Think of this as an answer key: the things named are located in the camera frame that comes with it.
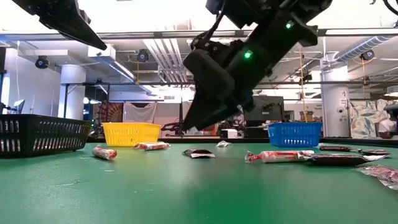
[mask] white column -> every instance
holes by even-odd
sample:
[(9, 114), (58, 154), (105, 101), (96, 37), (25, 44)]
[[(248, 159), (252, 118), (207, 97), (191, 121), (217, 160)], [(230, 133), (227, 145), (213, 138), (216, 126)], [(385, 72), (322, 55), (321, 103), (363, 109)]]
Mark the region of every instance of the white column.
[[(78, 65), (63, 65), (61, 71), (61, 83), (83, 83), (86, 81), (86, 69)], [(65, 101), (65, 86), (61, 86), (60, 103), (58, 108), (58, 117), (63, 117), (64, 101)], [(83, 119), (85, 97), (85, 86), (68, 87), (67, 98), (67, 114), (66, 118)]]
[[(337, 68), (322, 68), (321, 81), (348, 81), (346, 64)], [(323, 136), (349, 137), (348, 85), (321, 85), (323, 110)]]

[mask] green table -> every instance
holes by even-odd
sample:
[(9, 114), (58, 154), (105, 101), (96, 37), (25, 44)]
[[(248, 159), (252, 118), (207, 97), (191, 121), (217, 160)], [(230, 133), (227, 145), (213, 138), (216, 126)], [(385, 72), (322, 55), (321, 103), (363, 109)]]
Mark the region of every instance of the green table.
[[(94, 146), (0, 160), (1, 223), (398, 223), (398, 192), (351, 168), (244, 163), (269, 144), (119, 149), (114, 162), (92, 158)], [(181, 155), (199, 147), (217, 158)], [(373, 164), (398, 168), (388, 150), (394, 159)]]

